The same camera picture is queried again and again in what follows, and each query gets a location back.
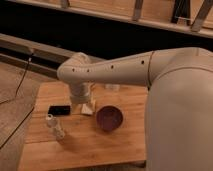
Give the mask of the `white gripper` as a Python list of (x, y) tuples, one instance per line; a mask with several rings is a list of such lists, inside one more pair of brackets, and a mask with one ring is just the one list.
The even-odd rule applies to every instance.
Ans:
[[(88, 84), (71, 84), (70, 89), (70, 99), (72, 103), (83, 104), (81, 113), (83, 115), (92, 115), (96, 108), (96, 100), (91, 100), (91, 90)], [(84, 104), (91, 100), (91, 105)]]

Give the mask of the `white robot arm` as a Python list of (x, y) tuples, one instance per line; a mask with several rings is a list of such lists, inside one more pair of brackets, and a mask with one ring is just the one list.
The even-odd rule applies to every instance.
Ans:
[(75, 53), (57, 77), (77, 103), (90, 100), (90, 82), (147, 87), (147, 171), (213, 171), (213, 52), (153, 50), (97, 63)]

